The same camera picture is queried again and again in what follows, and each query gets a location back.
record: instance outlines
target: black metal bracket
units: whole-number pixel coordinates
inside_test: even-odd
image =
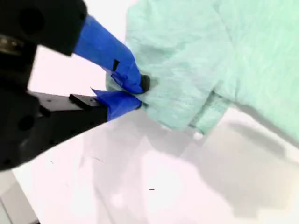
[[[107,122],[107,107],[93,97],[28,93],[18,105],[29,104],[27,113],[11,111],[18,120],[5,125],[0,136],[0,170],[13,168],[47,149]]]

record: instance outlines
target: blue tape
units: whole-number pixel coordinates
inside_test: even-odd
[[[131,112],[142,104],[139,99],[123,91],[93,91],[97,95],[96,99],[108,107],[108,121]]]
[[[74,53],[110,71],[115,82],[128,92],[143,93],[132,52],[91,16],[85,20]]]

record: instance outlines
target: white surface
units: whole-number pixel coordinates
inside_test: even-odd
[[[16,181],[12,171],[0,172],[0,197],[7,192]]]
[[[129,2],[88,4],[123,39]],[[32,90],[92,94],[90,86],[105,88],[100,68],[39,49]],[[295,147],[234,108],[203,140],[192,130],[162,128],[138,111],[14,173],[42,224],[294,224],[298,158]]]
[[[36,223],[36,215],[17,181],[1,196],[1,200],[12,224]]]
[[[4,210],[3,205],[0,203],[0,223],[1,224],[12,224]]]

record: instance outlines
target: robotic arm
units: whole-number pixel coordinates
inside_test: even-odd
[[[27,90],[37,45],[101,66],[124,91],[69,97]],[[130,50],[87,15],[82,0],[0,0],[0,170],[140,107],[150,87]]]

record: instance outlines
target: mint green cloth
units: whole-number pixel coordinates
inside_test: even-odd
[[[238,102],[299,140],[298,0],[139,0],[127,23],[154,120],[207,133]]]

